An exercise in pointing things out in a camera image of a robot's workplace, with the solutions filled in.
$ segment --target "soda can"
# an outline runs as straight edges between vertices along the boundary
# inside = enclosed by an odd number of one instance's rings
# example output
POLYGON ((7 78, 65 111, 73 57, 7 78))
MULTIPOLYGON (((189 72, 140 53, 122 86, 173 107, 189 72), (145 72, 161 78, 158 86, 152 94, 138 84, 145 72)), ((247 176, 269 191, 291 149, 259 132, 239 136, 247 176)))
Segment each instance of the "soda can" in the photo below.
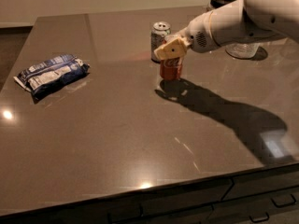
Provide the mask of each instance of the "soda can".
POLYGON ((165 21, 158 21, 153 24, 150 38, 151 38, 151 59, 154 62, 159 63, 160 60, 156 57, 153 51, 155 51, 163 44, 164 38, 167 35, 170 35, 170 33, 171 31, 170 31, 169 23, 165 21))
POLYGON ((177 57, 175 59, 161 60, 160 62, 160 76, 164 80, 180 79, 183 68, 183 58, 177 57))

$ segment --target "table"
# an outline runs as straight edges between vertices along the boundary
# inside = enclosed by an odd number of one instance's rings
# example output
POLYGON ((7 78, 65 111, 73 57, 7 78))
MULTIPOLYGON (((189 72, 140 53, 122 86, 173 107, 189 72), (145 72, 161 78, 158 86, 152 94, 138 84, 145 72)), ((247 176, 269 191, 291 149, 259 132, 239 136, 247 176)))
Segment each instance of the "table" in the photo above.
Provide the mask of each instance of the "table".
POLYGON ((0 216, 299 158, 299 70, 291 40, 251 60, 190 51, 163 82, 150 29, 178 31, 202 7, 38 18, 0 93, 0 216), (71 53, 90 74, 38 103, 14 81, 71 53), (3 115, 8 111, 12 119, 3 115))

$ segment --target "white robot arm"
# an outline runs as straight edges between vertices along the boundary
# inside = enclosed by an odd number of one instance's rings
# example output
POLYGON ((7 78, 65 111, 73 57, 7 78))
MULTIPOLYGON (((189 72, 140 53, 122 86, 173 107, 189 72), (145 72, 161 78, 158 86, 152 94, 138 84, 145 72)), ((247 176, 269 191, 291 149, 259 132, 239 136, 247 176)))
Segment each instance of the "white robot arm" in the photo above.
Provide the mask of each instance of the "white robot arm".
POLYGON ((155 50, 158 58, 181 57, 187 49, 203 53, 232 43, 286 36, 299 43, 299 0, 236 0, 196 17, 178 34, 155 50))

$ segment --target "gray countertop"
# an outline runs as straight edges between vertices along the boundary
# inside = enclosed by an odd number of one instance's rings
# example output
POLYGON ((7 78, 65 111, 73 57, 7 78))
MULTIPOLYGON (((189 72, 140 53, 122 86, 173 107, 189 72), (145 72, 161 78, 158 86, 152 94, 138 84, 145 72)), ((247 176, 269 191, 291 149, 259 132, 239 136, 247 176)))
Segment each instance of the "gray countertop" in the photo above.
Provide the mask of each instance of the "gray countertop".
POLYGON ((0 93, 0 215, 299 158, 298 46, 252 60, 188 53, 182 80, 150 60, 150 29, 180 7, 39 18, 0 93), (90 74, 35 103, 13 76, 71 53, 90 74), (12 113, 5 119, 4 111, 12 113))

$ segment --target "silver can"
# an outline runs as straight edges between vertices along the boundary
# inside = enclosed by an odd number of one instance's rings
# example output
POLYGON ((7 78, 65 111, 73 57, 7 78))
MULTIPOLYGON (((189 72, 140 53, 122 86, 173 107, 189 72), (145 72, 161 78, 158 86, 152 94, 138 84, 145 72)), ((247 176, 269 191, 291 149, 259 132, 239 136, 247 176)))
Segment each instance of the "silver can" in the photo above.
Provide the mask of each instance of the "silver can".
POLYGON ((160 60, 156 57, 155 51, 157 48, 159 48, 167 35, 170 35, 170 24, 165 21, 158 21, 153 24, 151 29, 151 59, 159 63, 160 60))

